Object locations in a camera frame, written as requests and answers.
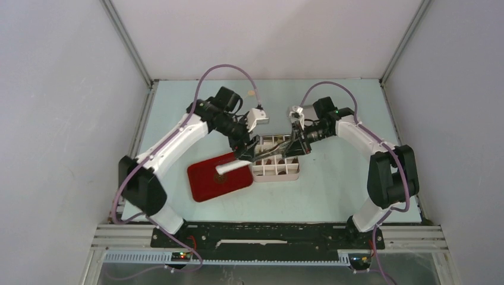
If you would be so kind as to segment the silver metal box lid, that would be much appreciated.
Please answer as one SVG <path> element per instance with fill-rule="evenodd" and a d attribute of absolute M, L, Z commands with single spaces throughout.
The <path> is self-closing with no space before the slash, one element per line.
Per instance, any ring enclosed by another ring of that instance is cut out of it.
<path fill-rule="evenodd" d="M 312 123 L 313 121 L 318 121 L 320 119 L 314 106 L 311 104 L 305 106 L 293 106 L 291 108 L 291 112 L 297 114 L 294 118 L 300 122 L 308 121 L 309 123 Z"/>

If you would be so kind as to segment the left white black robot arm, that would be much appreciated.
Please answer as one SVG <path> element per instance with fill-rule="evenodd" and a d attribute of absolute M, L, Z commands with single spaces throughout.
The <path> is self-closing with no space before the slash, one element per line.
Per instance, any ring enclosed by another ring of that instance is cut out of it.
<path fill-rule="evenodd" d="M 192 145 L 212 131 L 229 139 L 237 158 L 231 166 L 219 167 L 218 173 L 252 163 L 259 138 L 251 133 L 258 125 L 268 124 L 269 118 L 258 105 L 238 119 L 233 112 L 236 105 L 242 105 L 242 98 L 221 87 L 215 96 L 192 102 L 178 124 L 147 151 L 135 158 L 124 156 L 119 161 L 119 196 L 166 231 L 165 240 L 173 247 L 185 245 L 188 232 L 185 220 L 169 205 L 160 179 Z"/>

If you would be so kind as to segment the white divided chocolate box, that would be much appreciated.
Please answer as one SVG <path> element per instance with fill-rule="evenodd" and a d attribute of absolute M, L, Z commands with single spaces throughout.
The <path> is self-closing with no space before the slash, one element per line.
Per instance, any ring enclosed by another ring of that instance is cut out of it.
<path fill-rule="evenodd" d="M 256 151 L 266 151 L 276 144 L 284 143 L 290 135 L 265 135 L 260 137 Z M 280 154 L 266 157 L 250 166 L 253 180 L 258 183 L 295 181 L 300 176 L 300 164 L 297 157 L 283 158 Z"/>

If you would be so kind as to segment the red plastic tray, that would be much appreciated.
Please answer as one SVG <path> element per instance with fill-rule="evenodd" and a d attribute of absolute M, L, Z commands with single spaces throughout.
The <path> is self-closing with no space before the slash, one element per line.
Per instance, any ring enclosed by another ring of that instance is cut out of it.
<path fill-rule="evenodd" d="M 254 180 L 248 166 L 220 175 L 216 167 L 235 160 L 233 153 L 207 159 L 187 168 L 192 198 L 195 202 L 210 199 L 246 188 Z"/>

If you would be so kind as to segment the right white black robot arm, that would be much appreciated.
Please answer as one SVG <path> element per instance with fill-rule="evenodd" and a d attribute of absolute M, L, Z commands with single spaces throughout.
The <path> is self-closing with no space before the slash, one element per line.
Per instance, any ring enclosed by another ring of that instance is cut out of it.
<path fill-rule="evenodd" d="M 418 174 L 413 149 L 393 145 L 370 131 L 354 110 L 337 108 L 330 97 L 312 105 L 316 118 L 305 124 L 301 106 L 290 108 L 292 134 L 287 156 L 311 153 L 312 144 L 338 137 L 351 144 L 367 161 L 367 194 L 361 208 L 348 220 L 346 242 L 353 248 L 363 247 L 370 239 L 369 231 L 382 224 L 393 211 L 406 212 L 411 197 L 419 192 Z"/>

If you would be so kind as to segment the silver metal tongs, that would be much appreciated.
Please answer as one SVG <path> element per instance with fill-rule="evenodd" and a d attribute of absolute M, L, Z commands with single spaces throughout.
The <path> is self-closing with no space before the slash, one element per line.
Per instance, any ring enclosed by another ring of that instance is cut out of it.
<path fill-rule="evenodd" d="M 217 165 L 215 167 L 217 173 L 224 175 L 272 156 L 281 155 L 285 157 L 288 149 L 294 143 L 294 135 L 283 136 L 282 141 L 278 141 L 277 143 L 275 143 L 274 136 L 272 136 L 272 143 L 269 145 L 264 143 L 265 138 L 267 136 L 256 135 L 249 143 L 237 145 L 233 152 L 235 160 Z"/>

